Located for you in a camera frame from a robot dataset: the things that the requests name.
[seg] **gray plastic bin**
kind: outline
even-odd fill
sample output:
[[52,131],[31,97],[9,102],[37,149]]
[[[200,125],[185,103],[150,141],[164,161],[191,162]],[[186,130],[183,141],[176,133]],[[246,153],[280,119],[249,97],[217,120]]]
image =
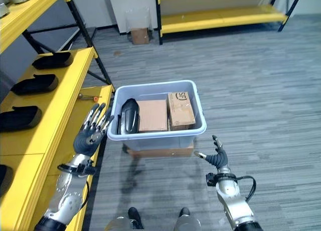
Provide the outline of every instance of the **gray plastic bin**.
[[[193,129],[125,135],[117,134],[118,114],[120,114],[121,106],[127,99],[134,98],[137,101],[165,100],[170,92],[188,92],[196,121]],[[197,135],[202,134],[206,130],[206,121],[197,88],[195,83],[190,80],[122,86],[116,90],[111,114],[115,118],[108,128],[107,135],[109,139],[122,141],[134,151],[188,147]]]

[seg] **black shelf frame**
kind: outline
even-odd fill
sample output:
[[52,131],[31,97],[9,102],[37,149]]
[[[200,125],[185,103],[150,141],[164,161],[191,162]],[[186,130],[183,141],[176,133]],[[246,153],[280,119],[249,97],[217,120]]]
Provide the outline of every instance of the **black shelf frame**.
[[33,31],[28,31],[28,30],[25,30],[23,32],[23,36],[26,38],[26,40],[29,42],[29,44],[35,49],[35,51],[38,53],[38,54],[43,54],[45,53],[43,49],[53,53],[55,52],[54,50],[52,50],[51,48],[47,47],[46,45],[38,42],[37,40],[35,40],[33,37],[32,37],[32,34],[35,34],[35,33],[41,33],[41,32],[49,32],[49,31],[54,31],[54,30],[61,30],[61,29],[66,29],[66,28],[73,28],[73,27],[78,27],[79,28],[79,31],[80,33],[82,34],[83,38],[85,39],[86,41],[86,44],[87,44],[87,47],[93,47],[94,50],[95,50],[95,53],[97,54],[97,56],[95,57],[95,61],[103,75],[103,78],[98,76],[97,74],[91,72],[91,71],[88,71],[87,73],[95,78],[97,78],[98,80],[104,82],[105,84],[107,85],[112,85],[112,81],[104,67],[104,64],[103,62],[101,61],[100,57],[99,57],[99,54],[97,52],[97,49],[95,48],[94,44],[93,44],[93,41],[92,41],[92,38],[94,37],[94,34],[92,37],[89,36],[88,34],[88,31],[86,29],[86,26],[84,24],[84,22],[82,21],[81,19],[81,16],[76,8],[76,5],[74,3],[73,0],[66,0],[66,3],[68,5],[68,8],[71,12],[71,14],[73,15],[76,23],[75,24],[70,24],[70,25],[63,25],[63,26],[58,26],[58,27],[52,27],[52,28],[44,28],[44,29],[39,29],[39,30],[33,30]]

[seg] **yellow metal shelf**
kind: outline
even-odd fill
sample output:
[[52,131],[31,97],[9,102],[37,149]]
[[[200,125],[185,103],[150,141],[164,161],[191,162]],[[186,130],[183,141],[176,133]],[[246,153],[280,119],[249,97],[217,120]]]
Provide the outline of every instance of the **yellow metal shelf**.
[[[110,97],[113,92],[113,87],[104,86],[104,87],[84,88],[84,89],[81,89],[80,92],[83,93],[84,95],[101,96],[101,98],[99,98],[98,103],[105,102],[106,106],[108,107]],[[91,100],[76,101],[72,114],[70,115],[68,124],[66,126],[66,129],[63,133],[63,136],[57,148],[55,157],[51,163],[51,167],[49,169],[48,176],[42,188],[41,194],[39,196],[38,203],[35,208],[35,212],[33,213],[33,216],[31,218],[29,230],[33,230],[36,223],[40,220],[41,216],[44,214],[44,212],[48,207],[48,204],[50,202],[52,195],[54,194],[56,181],[60,173],[60,171],[57,169],[57,166],[61,163],[68,162],[72,158],[72,156],[75,154],[72,146],[73,140],[79,131],[81,123],[85,119],[86,114],[88,113],[90,108],[93,106],[93,104],[94,103]],[[94,160],[94,164],[97,160],[97,155],[98,155],[98,151],[92,157],[92,160]],[[89,182],[89,185],[91,185],[92,176],[88,177],[87,180]],[[86,194],[87,194],[87,190],[86,188],[84,188],[84,191],[83,191],[84,198]],[[84,206],[80,210],[80,212],[73,218],[71,223],[67,226],[66,230],[80,231],[82,229],[85,210],[86,210],[86,206]]]
[[[54,91],[28,96],[17,96],[10,92],[1,103],[2,112],[10,111],[12,106],[30,105],[37,105],[42,110],[42,119],[36,127],[0,135],[0,163],[10,160],[11,163],[15,163],[20,173],[32,170],[33,166],[36,168],[31,177],[18,173],[14,176],[14,182],[26,184],[27,195],[23,193],[23,188],[11,187],[1,198],[1,212],[12,214],[1,219],[2,230],[26,230],[29,226],[49,167],[94,56],[93,48],[72,50],[71,53],[74,62],[69,67],[37,70],[30,66],[21,78],[28,79],[33,74],[55,74],[59,79],[59,85]],[[23,162],[24,157],[37,156],[41,157],[39,162],[37,159]]]
[[162,16],[162,34],[247,24],[282,22],[286,15],[271,5],[218,9]]
[[10,13],[0,19],[0,53],[57,0],[29,0],[9,5]]

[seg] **robotic hand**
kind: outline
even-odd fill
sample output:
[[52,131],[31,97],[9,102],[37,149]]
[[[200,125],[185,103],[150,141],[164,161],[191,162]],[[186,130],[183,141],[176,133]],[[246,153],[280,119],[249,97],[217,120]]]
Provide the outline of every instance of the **robotic hand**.
[[[217,174],[209,173],[206,175],[207,186],[216,187],[218,199],[224,206],[225,215],[233,231],[263,231],[248,204],[256,190],[255,179],[252,176],[237,178],[229,168],[223,144],[216,136],[213,135],[212,137],[218,154],[205,155],[201,152],[194,152],[196,156],[205,159],[217,168]],[[246,178],[253,180],[253,186],[249,195],[243,198],[237,181]]]
[[[114,116],[110,116],[111,109],[108,109],[98,121],[105,106],[105,103],[100,106],[95,104],[85,118],[73,143],[76,154],[70,162],[58,166],[62,173],[56,183],[56,192],[35,230],[64,231],[72,218],[86,204],[89,193],[87,177],[96,172],[90,158],[96,152],[114,118]],[[85,184],[88,189],[87,197],[82,203]]]

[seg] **brown cardboard box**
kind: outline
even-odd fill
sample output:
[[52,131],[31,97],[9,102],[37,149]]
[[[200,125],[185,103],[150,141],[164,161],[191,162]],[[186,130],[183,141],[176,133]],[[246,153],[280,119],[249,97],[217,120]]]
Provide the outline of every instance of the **brown cardboard box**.
[[167,131],[166,100],[137,101],[139,105],[139,132]]
[[171,149],[155,149],[155,150],[142,150],[133,151],[127,149],[127,152],[133,158],[144,157],[190,157],[194,149],[193,143],[186,148],[171,148]]
[[130,34],[131,34],[132,42],[135,45],[149,43],[147,28],[130,29]]
[[186,130],[195,124],[195,116],[187,92],[168,94],[171,131]]

